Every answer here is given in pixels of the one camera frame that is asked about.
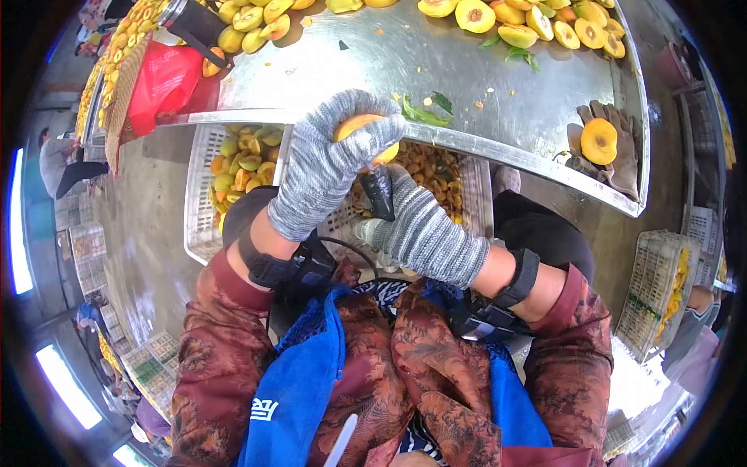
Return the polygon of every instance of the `floral patterned sleeve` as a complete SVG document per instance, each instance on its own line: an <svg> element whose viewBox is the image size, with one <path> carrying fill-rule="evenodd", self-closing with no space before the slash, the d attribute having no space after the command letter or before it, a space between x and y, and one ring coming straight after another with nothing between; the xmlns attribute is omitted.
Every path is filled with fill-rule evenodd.
<svg viewBox="0 0 747 467"><path fill-rule="evenodd" d="M260 322L271 300L231 269L225 250L202 270L179 342L166 466L228 466L238 455L252 397L275 357Z"/></svg>
<svg viewBox="0 0 747 467"><path fill-rule="evenodd" d="M524 364L525 387L557 447L591 448L603 465L610 376L610 313L581 272L569 266L558 301L540 321Z"/></svg>

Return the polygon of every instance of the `knitted glove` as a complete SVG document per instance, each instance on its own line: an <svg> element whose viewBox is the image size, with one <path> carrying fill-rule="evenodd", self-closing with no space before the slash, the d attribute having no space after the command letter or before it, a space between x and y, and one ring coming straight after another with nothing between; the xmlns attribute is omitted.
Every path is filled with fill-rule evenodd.
<svg viewBox="0 0 747 467"><path fill-rule="evenodd" d="M339 143L332 136L341 123L360 114L377 114ZM270 224L290 241L303 241L342 202L356 174L402 139L406 121L392 99L351 89L335 94L306 115L293 130L290 163L278 196L270 201Z"/></svg>
<svg viewBox="0 0 747 467"><path fill-rule="evenodd" d="M488 258L488 240L475 238L455 224L407 170L396 164L386 168L395 221L364 220L354 226L356 236L419 274L469 287Z"/></svg>

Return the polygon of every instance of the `black cable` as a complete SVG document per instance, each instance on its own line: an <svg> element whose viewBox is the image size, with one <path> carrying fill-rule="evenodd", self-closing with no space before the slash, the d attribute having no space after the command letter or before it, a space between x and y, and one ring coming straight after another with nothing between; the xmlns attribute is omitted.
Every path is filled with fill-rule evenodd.
<svg viewBox="0 0 747 467"><path fill-rule="evenodd" d="M366 261L368 265L371 266L371 269L373 269L373 277L374 277L374 280L376 281L376 287L377 288L379 287L379 271L376 269L376 265L374 264L374 262L371 261L371 259L368 256L366 256L365 253L363 253L363 250L361 250L358 247L354 247L353 245L347 243L346 241L338 240L337 238L332 238L332 237L317 237L317 238L321 241L330 241L334 244L342 245L343 247L356 252L358 256L363 258L364 261Z"/></svg>

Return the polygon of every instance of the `metal table surface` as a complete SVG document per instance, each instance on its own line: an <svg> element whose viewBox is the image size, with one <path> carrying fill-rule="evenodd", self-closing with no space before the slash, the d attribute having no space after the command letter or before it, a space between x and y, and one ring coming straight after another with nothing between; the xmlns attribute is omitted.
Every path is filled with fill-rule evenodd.
<svg viewBox="0 0 747 467"><path fill-rule="evenodd" d="M619 61L606 61L586 47L572 51L540 40L530 48L540 67L535 72L520 58L506 62L509 46L503 42L477 47L495 28L472 34L460 29L453 15L430 18L415 3L335 15L317 1L307 10L289 11L292 26L286 37L255 54L234 57L214 106L160 119L159 125L294 123L332 94L352 87L379 96L407 93L416 105L438 91L453 103L450 125L412 124L408 138L512 165L633 217L642 212L648 193L648 109L630 34L624 40L627 57ZM617 16L627 29L622 15ZM304 17L311 25L305 26ZM348 49L341 50L340 41ZM628 109L642 124L640 202L552 161L568 149L567 125L581 124L576 107L593 99Z"/></svg>

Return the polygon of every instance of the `green leaf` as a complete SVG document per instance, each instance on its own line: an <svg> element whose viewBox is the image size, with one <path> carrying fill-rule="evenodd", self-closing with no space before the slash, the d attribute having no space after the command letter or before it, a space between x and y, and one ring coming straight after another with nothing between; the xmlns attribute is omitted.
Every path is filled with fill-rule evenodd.
<svg viewBox="0 0 747 467"><path fill-rule="evenodd" d="M522 57L526 57L529 54L529 51L526 49L522 49L521 47L513 46L511 49L509 49L509 54L506 57L506 61L509 60L511 57L515 57L516 55L520 55Z"/></svg>
<svg viewBox="0 0 747 467"><path fill-rule="evenodd" d="M537 56L536 55L529 54L526 57L524 57L524 59L527 61L527 63L529 64L529 66L532 67L532 69L534 71L539 71L539 64L537 63Z"/></svg>
<svg viewBox="0 0 747 467"><path fill-rule="evenodd" d="M451 101L448 97L444 96L438 91L433 91L433 96L431 97L431 99L433 99L434 104L444 109L447 114L453 115L451 113Z"/></svg>
<svg viewBox="0 0 747 467"><path fill-rule="evenodd" d="M495 44L497 44L499 40L500 40L500 36L498 35L498 33L495 33L495 36L493 36L490 39L486 40L485 42L481 43L480 45L477 46L477 48L478 49L487 49L488 47L492 47Z"/></svg>
<svg viewBox="0 0 747 467"><path fill-rule="evenodd" d="M442 118L433 112L429 112L423 108L415 107L410 103L410 98L407 94L402 95L402 113L405 118L414 122L427 123L433 126L446 126L451 123L451 118Z"/></svg>
<svg viewBox="0 0 747 467"><path fill-rule="evenodd" d="M537 64L537 57L532 52L529 52L526 49L522 49L520 47L512 47L509 50L508 56L506 56L506 61L509 60L511 57L523 57L524 61L529 64L530 67L534 71L539 71L539 65Z"/></svg>

